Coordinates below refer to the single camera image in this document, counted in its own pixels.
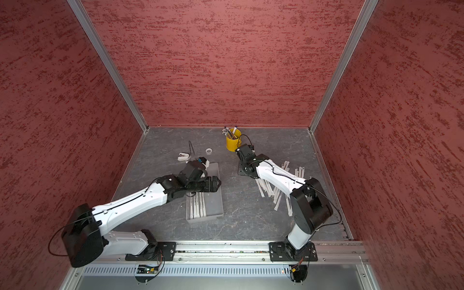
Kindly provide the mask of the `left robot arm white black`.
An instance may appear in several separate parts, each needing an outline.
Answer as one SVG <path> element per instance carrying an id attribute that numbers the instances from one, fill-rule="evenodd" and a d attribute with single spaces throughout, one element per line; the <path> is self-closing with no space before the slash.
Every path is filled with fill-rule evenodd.
<path id="1" fill-rule="evenodd" d="M 159 243 L 149 230 L 118 232 L 130 219 L 196 193 L 216 193 L 221 187 L 218 163 L 198 158 L 186 163 L 177 175 L 155 178 L 147 187 L 116 201 L 91 208 L 74 209 L 61 233 L 73 268 L 84 267 L 100 257 L 125 256 L 127 261 L 170 261 L 167 244 Z"/>

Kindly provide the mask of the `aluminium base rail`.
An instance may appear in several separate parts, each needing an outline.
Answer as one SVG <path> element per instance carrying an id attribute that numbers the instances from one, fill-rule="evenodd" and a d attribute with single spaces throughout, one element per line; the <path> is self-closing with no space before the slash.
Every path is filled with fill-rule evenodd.
<path id="1" fill-rule="evenodd" d="M 269 256 L 268 241 L 213 241 L 193 240 L 177 241 L 174 263 L 288 263 L 299 262 L 272 262 Z M 370 259 L 360 241 L 316 241 L 314 242 L 318 256 L 317 262 L 323 265 L 361 265 L 370 264 Z M 117 250 L 113 254 L 103 253 L 89 262 L 82 262 L 81 266 L 90 263 L 109 262 L 123 263 L 129 250 Z"/>

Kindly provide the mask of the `right aluminium corner post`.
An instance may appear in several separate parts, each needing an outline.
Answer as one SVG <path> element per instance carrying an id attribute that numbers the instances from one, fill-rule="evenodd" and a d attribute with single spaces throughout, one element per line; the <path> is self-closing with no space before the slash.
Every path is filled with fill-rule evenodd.
<path id="1" fill-rule="evenodd" d="M 361 39 L 361 36 L 363 35 L 367 27 L 367 24 L 369 23 L 369 20 L 377 4 L 378 4 L 378 0 L 365 0 L 361 7 L 359 16 L 357 17 L 354 27 L 345 44 L 345 47 L 337 63 L 335 71 L 329 81 L 329 84 L 325 90 L 323 98 L 321 99 L 321 103 L 319 104 L 319 107 L 317 108 L 315 115 L 313 117 L 313 120 L 309 126 L 309 132 L 312 135 L 315 134 L 317 126 L 319 125 L 321 118 L 324 112 L 326 111 L 328 104 L 330 103 L 332 99 L 332 96 L 338 86 L 338 83 L 341 80 L 344 74 L 344 71 L 346 70 L 346 67 L 348 66 L 350 62 L 350 59 Z"/>

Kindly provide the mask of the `paper straw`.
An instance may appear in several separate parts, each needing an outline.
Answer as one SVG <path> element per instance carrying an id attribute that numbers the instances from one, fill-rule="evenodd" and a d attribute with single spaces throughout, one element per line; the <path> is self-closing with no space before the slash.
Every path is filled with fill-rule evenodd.
<path id="1" fill-rule="evenodd" d="M 197 218 L 203 217 L 203 194 L 201 192 L 196 195 L 196 210 Z"/>
<path id="2" fill-rule="evenodd" d="M 206 203 L 205 203 L 205 193 L 201 193 L 201 217 L 204 218 L 207 216 L 206 212 Z"/>
<path id="3" fill-rule="evenodd" d="M 193 219 L 199 218 L 199 204 L 198 204 L 198 194 L 195 193 L 194 197 L 192 198 L 193 201 L 193 209 L 192 215 Z"/>
<path id="4" fill-rule="evenodd" d="M 194 196 L 190 197 L 190 213 L 189 213 L 189 216 L 190 216 L 190 220 L 194 219 L 194 217 L 195 217 L 195 197 Z"/>

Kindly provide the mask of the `white plastic clip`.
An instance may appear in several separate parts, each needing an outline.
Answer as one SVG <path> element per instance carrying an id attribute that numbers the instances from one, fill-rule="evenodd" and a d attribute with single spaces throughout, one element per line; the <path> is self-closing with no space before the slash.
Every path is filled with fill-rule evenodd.
<path id="1" fill-rule="evenodd" d="M 188 161 L 190 159 L 190 154 L 185 152 L 180 152 L 177 158 L 178 161 Z"/>

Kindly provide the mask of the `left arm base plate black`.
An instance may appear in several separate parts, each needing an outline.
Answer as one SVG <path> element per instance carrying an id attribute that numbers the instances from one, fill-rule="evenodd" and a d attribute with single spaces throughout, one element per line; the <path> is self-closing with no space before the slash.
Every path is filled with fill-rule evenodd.
<path id="1" fill-rule="evenodd" d="M 149 244 L 139 255 L 127 254 L 125 261 L 171 262 L 174 260 L 176 246 L 176 242 L 158 242 L 157 245 Z"/>

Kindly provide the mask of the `left aluminium corner post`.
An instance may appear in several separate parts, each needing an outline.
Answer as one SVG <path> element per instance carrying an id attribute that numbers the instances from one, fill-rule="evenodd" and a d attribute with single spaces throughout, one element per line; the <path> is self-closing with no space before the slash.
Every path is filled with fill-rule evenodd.
<path id="1" fill-rule="evenodd" d="M 115 83 L 124 101 L 126 102 L 130 111 L 135 117 L 143 134 L 147 134 L 147 132 L 149 131 L 149 125 L 147 124 L 142 113 L 140 112 L 136 102 L 134 101 L 131 93 L 129 92 L 128 87 L 124 83 L 124 80 L 121 74 L 119 73 L 115 63 L 111 59 L 103 41 L 101 40 L 97 30 L 95 29 L 87 11 L 85 10 L 82 1 L 68 0 L 67 3 L 69 4 L 79 24 L 83 28 L 85 34 L 87 35 L 88 39 L 90 40 L 91 44 L 93 45 L 94 49 L 99 55 L 100 60 L 103 62 L 107 72 L 110 74 L 111 79 Z"/>

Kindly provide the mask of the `yellow metal cup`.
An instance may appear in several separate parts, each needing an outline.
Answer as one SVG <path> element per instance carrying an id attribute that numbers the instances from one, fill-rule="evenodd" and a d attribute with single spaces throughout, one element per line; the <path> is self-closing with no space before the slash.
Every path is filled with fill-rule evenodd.
<path id="1" fill-rule="evenodd" d="M 236 135 L 238 137 L 237 140 L 231 140 L 226 137 L 226 148 L 230 152 L 234 152 L 241 145 L 240 136 L 242 135 L 242 133 L 239 129 L 236 131 Z"/>

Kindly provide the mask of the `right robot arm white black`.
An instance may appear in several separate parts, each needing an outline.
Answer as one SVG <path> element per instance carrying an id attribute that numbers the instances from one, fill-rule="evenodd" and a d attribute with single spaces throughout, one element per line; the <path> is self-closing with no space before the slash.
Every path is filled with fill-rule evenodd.
<path id="1" fill-rule="evenodd" d="M 295 226 L 286 240 L 292 249 L 302 249 L 334 213 L 319 180 L 291 174 L 266 155 L 256 155 L 250 145 L 242 145 L 235 152 L 240 175 L 264 180 L 290 199 Z"/>

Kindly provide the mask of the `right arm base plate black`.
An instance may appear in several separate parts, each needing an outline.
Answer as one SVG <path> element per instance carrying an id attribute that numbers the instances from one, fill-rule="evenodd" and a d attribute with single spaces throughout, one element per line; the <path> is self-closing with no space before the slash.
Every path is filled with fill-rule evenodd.
<path id="1" fill-rule="evenodd" d="M 296 250 L 289 242 L 270 242 L 268 246 L 272 262 L 318 261 L 315 245 L 312 242 L 308 242 L 299 250 Z"/>

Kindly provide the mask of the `aluminium corner post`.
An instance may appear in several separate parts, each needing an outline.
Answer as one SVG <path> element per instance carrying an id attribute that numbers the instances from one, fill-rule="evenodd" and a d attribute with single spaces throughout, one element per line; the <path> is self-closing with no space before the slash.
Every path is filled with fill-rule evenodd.
<path id="1" fill-rule="evenodd" d="M 361 7 L 359 16 L 357 17 L 354 27 L 345 44 L 345 47 L 337 63 L 335 71 L 329 81 L 329 84 L 325 90 L 323 98 L 321 99 L 321 103 L 319 104 L 319 107 L 317 108 L 315 115 L 313 117 L 313 120 L 309 126 L 309 132 L 312 135 L 315 134 L 317 126 L 319 125 L 321 118 L 324 112 L 326 111 L 328 104 L 330 103 L 332 99 L 332 96 L 338 86 L 338 83 L 341 80 L 344 74 L 344 71 L 346 70 L 346 67 L 348 66 L 350 62 L 350 59 L 361 39 L 361 36 L 363 35 L 367 27 L 367 24 L 369 23 L 369 20 L 377 4 L 378 4 L 378 0 L 365 0 Z"/>
<path id="2" fill-rule="evenodd" d="M 103 62 L 107 72 L 110 74 L 111 79 L 115 83 L 124 101 L 126 102 L 130 111 L 135 117 L 143 134 L 147 134 L 147 132 L 149 131 L 149 125 L 147 124 L 142 113 L 140 112 L 136 102 L 134 101 L 131 93 L 129 92 L 128 87 L 124 83 L 124 80 L 121 74 L 119 73 L 115 63 L 111 59 L 103 41 L 101 40 L 97 30 L 95 29 L 87 11 L 85 10 L 82 1 L 68 0 L 67 3 L 69 4 L 79 24 L 83 28 L 85 34 L 87 35 L 88 39 L 90 40 L 91 44 L 93 45 L 94 49 L 99 55 L 100 60 Z"/>

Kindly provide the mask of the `pens in yellow cup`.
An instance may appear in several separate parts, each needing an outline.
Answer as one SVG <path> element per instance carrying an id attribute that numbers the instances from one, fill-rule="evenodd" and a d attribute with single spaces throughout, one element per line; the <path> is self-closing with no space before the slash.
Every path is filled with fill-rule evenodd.
<path id="1" fill-rule="evenodd" d="M 238 139 L 238 137 L 236 135 L 237 130 L 238 130 L 237 126 L 235 126 L 233 129 L 230 129 L 230 128 L 225 126 L 223 128 L 222 132 L 228 139 L 237 140 Z"/>

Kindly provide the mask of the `translucent plastic storage box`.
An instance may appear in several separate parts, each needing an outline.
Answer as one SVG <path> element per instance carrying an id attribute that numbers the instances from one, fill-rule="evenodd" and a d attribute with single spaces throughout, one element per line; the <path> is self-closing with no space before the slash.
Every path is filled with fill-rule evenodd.
<path id="1" fill-rule="evenodd" d="M 189 193 L 186 196 L 186 221 L 190 224 L 212 221 L 224 216 L 221 188 L 217 192 Z"/>

